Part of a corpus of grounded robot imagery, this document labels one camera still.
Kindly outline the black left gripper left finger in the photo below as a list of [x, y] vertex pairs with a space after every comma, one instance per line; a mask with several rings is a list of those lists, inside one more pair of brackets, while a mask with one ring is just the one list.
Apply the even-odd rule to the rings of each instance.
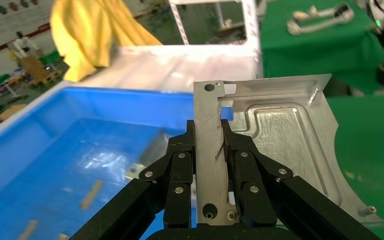
[[163, 157], [146, 167], [72, 237], [73, 240], [139, 240], [163, 212], [163, 229], [149, 240], [174, 240], [191, 228], [191, 184], [195, 162], [195, 124], [168, 140]]

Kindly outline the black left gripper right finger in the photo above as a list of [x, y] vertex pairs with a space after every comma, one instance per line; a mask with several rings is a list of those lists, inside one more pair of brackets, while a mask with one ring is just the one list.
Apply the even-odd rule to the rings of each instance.
[[221, 121], [227, 169], [241, 223], [249, 238], [270, 240], [375, 240], [306, 180], [262, 154], [252, 138]]

